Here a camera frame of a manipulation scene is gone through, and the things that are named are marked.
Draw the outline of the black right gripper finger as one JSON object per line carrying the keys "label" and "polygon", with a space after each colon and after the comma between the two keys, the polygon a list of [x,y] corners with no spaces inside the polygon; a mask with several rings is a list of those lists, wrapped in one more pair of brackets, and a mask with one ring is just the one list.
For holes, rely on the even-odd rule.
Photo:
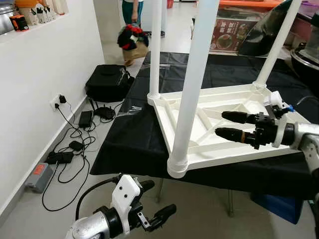
{"label": "black right gripper finger", "polygon": [[240,111],[224,111],[221,113],[222,118],[225,120],[233,121],[235,123],[250,123],[254,124],[257,121],[258,114],[249,114]]}
{"label": "black right gripper finger", "polygon": [[254,145],[257,141],[253,133],[230,127],[216,128],[215,134],[223,139],[248,145]]}

